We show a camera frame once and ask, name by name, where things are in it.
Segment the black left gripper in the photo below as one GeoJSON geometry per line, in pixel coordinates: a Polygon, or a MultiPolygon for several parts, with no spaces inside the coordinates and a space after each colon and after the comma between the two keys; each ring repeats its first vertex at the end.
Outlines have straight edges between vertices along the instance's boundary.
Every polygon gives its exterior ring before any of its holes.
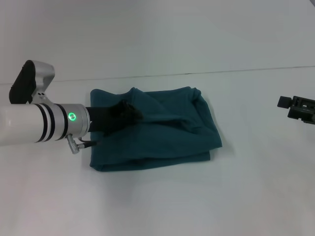
{"type": "Polygon", "coordinates": [[[87,107],[90,116],[89,132],[102,132],[109,136],[143,119],[142,113],[126,100],[111,107],[87,107]]]}

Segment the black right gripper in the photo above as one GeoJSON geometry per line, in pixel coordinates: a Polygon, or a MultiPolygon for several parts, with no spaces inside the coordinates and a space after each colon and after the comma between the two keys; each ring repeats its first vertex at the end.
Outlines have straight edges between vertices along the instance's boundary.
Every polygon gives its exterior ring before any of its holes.
{"type": "Polygon", "coordinates": [[[279,98],[277,107],[289,108],[288,118],[301,119],[304,123],[315,124],[315,101],[303,97],[293,96],[279,98]]]}

